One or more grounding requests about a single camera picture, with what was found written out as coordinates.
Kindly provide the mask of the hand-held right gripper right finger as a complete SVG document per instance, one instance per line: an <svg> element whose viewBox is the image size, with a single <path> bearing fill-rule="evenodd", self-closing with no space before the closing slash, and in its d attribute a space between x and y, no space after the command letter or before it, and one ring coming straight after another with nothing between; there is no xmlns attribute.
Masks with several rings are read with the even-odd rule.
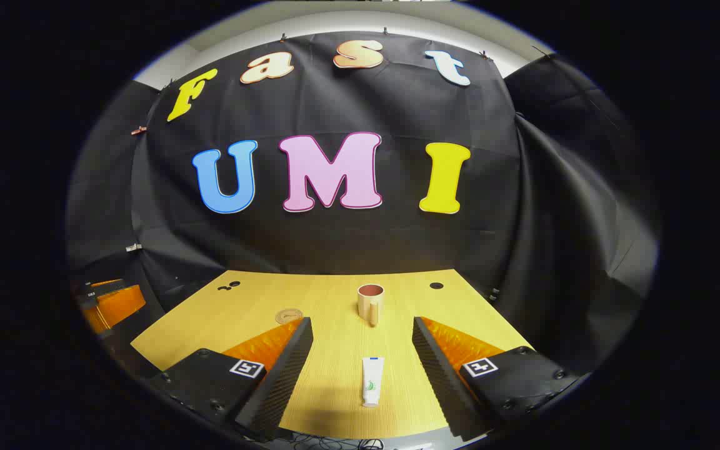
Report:
<svg viewBox="0 0 720 450"><path fill-rule="evenodd" d="M495 347L436 320L412 322L412 345L453 436L500 438L537 421L579 376L529 346Z"/></svg>

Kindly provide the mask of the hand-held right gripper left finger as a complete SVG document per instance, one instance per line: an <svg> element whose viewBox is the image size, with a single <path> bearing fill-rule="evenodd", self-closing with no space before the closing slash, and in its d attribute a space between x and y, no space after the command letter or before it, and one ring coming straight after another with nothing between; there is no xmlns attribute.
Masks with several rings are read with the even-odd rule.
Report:
<svg viewBox="0 0 720 450"><path fill-rule="evenodd" d="M147 383L221 432L273 441L313 344L309 317L228 351L200 348Z"/></svg>

